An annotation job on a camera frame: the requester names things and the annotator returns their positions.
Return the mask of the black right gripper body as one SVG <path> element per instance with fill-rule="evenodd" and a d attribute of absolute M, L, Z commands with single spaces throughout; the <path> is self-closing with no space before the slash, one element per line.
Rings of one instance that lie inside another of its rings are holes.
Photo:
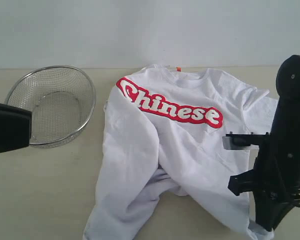
<path fill-rule="evenodd" d="M 258 139 L 253 166 L 253 195 L 257 208 L 288 205 L 300 208 L 300 140 Z"/>

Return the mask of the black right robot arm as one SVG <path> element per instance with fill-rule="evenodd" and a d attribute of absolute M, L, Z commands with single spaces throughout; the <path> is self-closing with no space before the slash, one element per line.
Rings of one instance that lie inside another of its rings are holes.
<path fill-rule="evenodd" d="M 231 176 L 228 189 L 236 196 L 253 193 L 256 223 L 267 231 L 300 208 L 300 55 L 282 63 L 276 90 L 279 100 L 270 132 L 228 133 L 222 138 L 227 150 L 259 147 L 253 168 Z"/>

